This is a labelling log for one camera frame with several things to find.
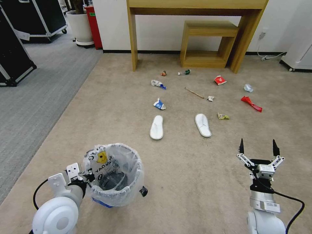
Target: white planter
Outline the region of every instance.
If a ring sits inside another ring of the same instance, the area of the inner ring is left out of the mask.
[[[77,45],[94,44],[87,14],[77,15],[76,11],[69,11],[66,15]]]

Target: wooden console table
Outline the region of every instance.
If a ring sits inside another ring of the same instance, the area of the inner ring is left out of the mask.
[[[267,2],[268,0],[127,0],[132,70],[135,71],[137,65],[136,15],[241,16],[239,31],[227,62],[231,70],[237,73]]]

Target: red trash bin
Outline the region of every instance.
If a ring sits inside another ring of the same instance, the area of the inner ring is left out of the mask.
[[[95,48],[96,49],[103,48],[100,32],[99,32],[98,26],[97,26],[98,22],[97,22],[97,18],[95,16],[94,7],[93,6],[87,6],[87,7],[85,7],[85,9],[87,10],[88,20],[89,20],[89,24],[90,24]]]

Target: baseboard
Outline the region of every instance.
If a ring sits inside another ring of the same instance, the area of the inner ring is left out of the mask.
[[[283,52],[259,52],[260,55],[279,55]],[[257,52],[246,52],[245,55],[257,55]]]
[[[179,50],[138,50],[138,54],[180,54]],[[103,53],[130,54],[131,50],[103,50]],[[259,52],[260,55],[278,55],[282,52]],[[257,55],[257,52],[246,52],[246,55]]]
[[[130,54],[131,50],[103,50],[103,53]],[[138,54],[180,54],[179,50],[138,50]]]

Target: power cord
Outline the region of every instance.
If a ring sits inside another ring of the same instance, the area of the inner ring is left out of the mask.
[[[285,233],[288,234],[288,231],[289,231],[289,228],[290,226],[292,225],[292,223],[295,221],[295,219],[302,213],[303,209],[305,208],[305,203],[297,198],[293,198],[293,197],[290,197],[290,196],[287,196],[285,194],[282,194],[282,193],[279,193],[279,192],[276,192],[274,191],[272,188],[269,188],[268,186],[265,186],[260,180],[259,178],[257,177],[257,174],[255,172],[253,172],[253,176],[256,178],[256,180],[263,186],[265,187],[266,189],[268,190],[271,190],[273,193],[277,194],[277,195],[280,195],[282,197],[285,197],[285,198],[288,198],[288,199],[291,199],[291,200],[294,200],[294,201],[297,201],[297,202],[300,202],[301,203],[301,208],[300,210],[292,217],[292,219],[289,221],[287,227],[286,227],[286,231]]]
[[[282,52],[282,53],[280,53],[280,54],[278,54],[278,55],[276,55],[276,56],[272,56],[272,57],[268,57],[268,55],[261,56],[261,55],[259,54],[259,49],[260,49],[260,46],[258,47],[257,55],[258,55],[259,57],[261,57],[261,61],[268,60],[268,59],[272,59],[272,58],[276,58],[276,57],[281,56],[282,54],[285,54],[285,53],[286,53],[286,52]]]
[[[32,197],[32,202],[33,202],[33,205],[35,206],[35,208],[37,209],[37,210],[39,210],[39,207],[37,206],[37,203],[36,203],[36,194],[37,194],[37,192],[38,192],[38,190],[40,189],[40,187],[44,184],[44,183],[46,183],[48,181],[48,179],[46,179],[44,182],[42,182],[37,188],[36,188],[36,190],[35,190],[35,192],[33,193],[33,197]]]

